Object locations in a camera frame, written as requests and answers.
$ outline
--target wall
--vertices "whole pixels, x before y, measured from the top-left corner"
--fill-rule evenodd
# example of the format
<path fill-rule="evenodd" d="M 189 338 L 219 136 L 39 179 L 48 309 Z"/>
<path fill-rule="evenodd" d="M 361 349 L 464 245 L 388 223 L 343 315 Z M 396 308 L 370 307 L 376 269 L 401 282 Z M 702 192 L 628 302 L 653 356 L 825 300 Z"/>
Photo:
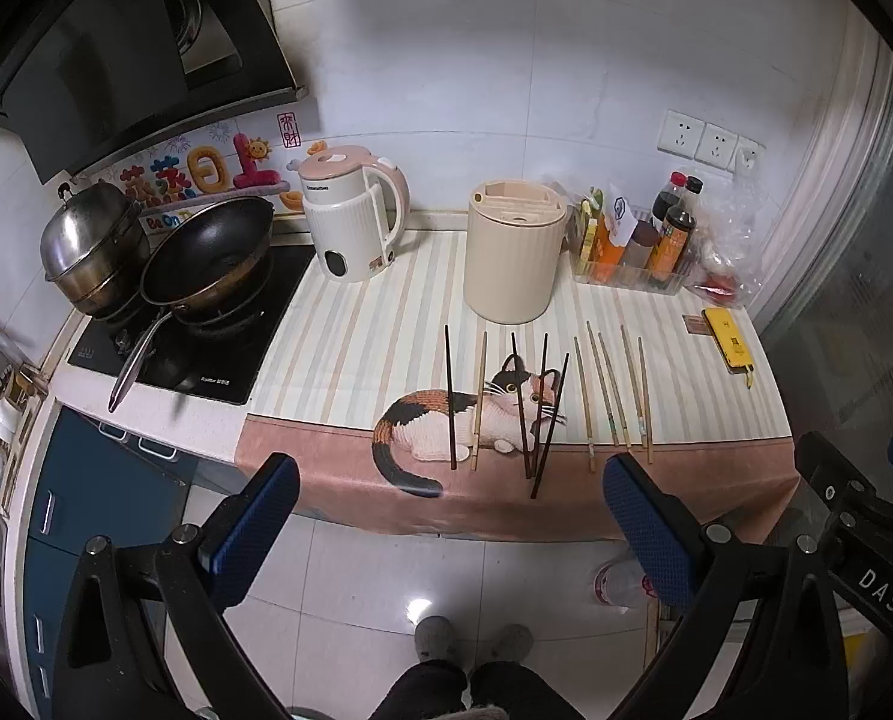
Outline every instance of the wall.
<path fill-rule="evenodd" d="M 462 209 L 479 181 L 608 178 L 652 203 L 682 158 L 667 108 L 766 146 L 765 234 L 823 111 L 846 0 L 272 0 L 311 98 L 307 141 L 398 162 L 414 206 Z M 260 114 L 239 127 L 278 140 Z M 274 148 L 284 167 L 303 149 Z M 715 172 L 705 169 L 707 173 Z"/>
<path fill-rule="evenodd" d="M 0 130 L 0 326 L 37 364 L 72 308 L 40 264 L 40 233 L 58 207 L 23 143 Z"/>

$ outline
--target cat head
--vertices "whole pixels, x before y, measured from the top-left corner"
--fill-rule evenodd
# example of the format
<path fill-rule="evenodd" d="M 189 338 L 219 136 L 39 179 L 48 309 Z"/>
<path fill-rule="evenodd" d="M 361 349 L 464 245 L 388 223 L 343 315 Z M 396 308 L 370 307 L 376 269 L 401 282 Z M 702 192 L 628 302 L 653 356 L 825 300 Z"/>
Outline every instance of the cat head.
<path fill-rule="evenodd" d="M 553 402 L 556 400 L 556 388 L 560 384 L 560 371 L 546 370 L 544 372 L 544 420 L 553 415 Z M 540 400 L 540 377 L 536 373 L 526 370 L 520 357 L 510 355 L 503 367 L 486 382 L 484 392 L 493 397 L 493 402 L 498 404 L 506 412 L 520 416 L 520 406 L 517 404 L 517 388 L 523 398 L 523 414 L 532 422 L 536 418 L 537 404 Z M 565 422 L 565 417 L 558 413 L 558 422 Z"/>

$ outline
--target yellow device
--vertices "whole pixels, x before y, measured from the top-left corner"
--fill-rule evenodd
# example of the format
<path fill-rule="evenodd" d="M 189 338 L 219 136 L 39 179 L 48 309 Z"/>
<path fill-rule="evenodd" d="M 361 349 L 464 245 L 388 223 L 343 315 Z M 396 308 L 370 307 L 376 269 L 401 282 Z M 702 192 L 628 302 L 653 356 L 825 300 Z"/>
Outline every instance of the yellow device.
<path fill-rule="evenodd" d="M 725 308 L 705 308 L 703 316 L 709 329 L 714 332 L 717 346 L 731 373 L 742 373 L 746 377 L 747 389 L 753 386 L 753 358 L 743 343 L 741 330 L 736 326 L 730 312 Z"/>

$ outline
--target white tile floor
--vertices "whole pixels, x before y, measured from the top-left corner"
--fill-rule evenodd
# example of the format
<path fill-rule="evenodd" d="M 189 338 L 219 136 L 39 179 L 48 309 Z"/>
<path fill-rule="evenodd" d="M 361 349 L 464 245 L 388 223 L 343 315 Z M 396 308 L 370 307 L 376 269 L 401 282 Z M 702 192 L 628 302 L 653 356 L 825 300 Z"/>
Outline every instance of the white tile floor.
<path fill-rule="evenodd" d="M 202 524 L 221 499 L 192 488 L 184 521 Z M 592 592 L 599 566 L 624 550 L 378 536 L 290 517 L 250 595 L 224 617 L 280 702 L 335 720 L 365 720 L 416 662 L 416 619 L 448 616 L 469 664 L 475 642 L 517 622 L 536 638 L 525 665 L 602 720 L 642 670 L 645 615 L 604 607 Z M 169 629 L 166 658 L 187 705 L 202 707 Z"/>

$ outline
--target cat illustration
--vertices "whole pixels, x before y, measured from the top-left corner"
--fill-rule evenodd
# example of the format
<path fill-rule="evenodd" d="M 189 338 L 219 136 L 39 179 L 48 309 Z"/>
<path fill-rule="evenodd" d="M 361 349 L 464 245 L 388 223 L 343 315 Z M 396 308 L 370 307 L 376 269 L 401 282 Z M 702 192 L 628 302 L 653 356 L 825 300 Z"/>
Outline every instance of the cat illustration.
<path fill-rule="evenodd" d="M 544 372 L 541 423 L 549 424 L 553 415 L 554 392 L 559 376 L 560 373 L 552 368 Z M 484 384 L 480 446 L 491 446 L 503 454 L 515 449 L 523 451 L 517 387 L 522 393 L 523 416 L 527 423 L 526 448 L 527 451 L 533 450 L 533 427 L 540 400 L 540 377 L 525 370 L 522 360 L 515 360 L 512 354 L 503 362 L 498 374 Z M 392 456 L 390 443 L 394 442 L 398 447 L 409 450 L 417 460 L 448 461 L 450 417 L 447 408 L 448 394 L 445 389 L 421 389 L 395 401 L 376 423 L 376 428 L 373 429 L 373 462 L 391 485 L 422 498 L 438 498 L 443 494 L 443 485 L 435 479 L 416 476 L 398 466 Z M 455 392 L 450 408 L 453 409 L 456 431 L 456 459 L 464 461 L 469 458 L 469 448 L 474 444 L 477 396 Z M 567 420 L 563 415 L 557 415 L 557 421 Z"/>

